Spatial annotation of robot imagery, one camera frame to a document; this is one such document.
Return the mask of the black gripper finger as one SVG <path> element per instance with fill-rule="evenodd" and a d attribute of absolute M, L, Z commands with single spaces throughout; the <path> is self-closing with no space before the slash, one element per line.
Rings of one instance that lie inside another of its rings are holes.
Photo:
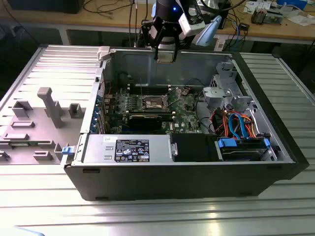
<path fill-rule="evenodd" d="M 177 59 L 177 54 L 178 51 L 180 49 L 180 39 L 179 39 L 179 35 L 182 32 L 181 27 L 178 24 L 175 24 L 174 26 L 172 26 L 172 28 L 170 29 L 170 37 L 174 38 L 175 41 L 175 46 L 174 46 L 174 56 L 173 56 L 173 62 L 176 61 Z"/>
<path fill-rule="evenodd" d="M 156 40 L 156 36 L 151 36 L 150 30 L 154 28 L 153 21 L 149 20 L 143 20 L 141 25 L 141 31 L 143 35 L 143 39 L 145 42 L 145 45 L 147 47 L 151 47 L 151 49 L 154 49 L 155 56 L 154 60 L 158 59 L 158 42 Z"/>

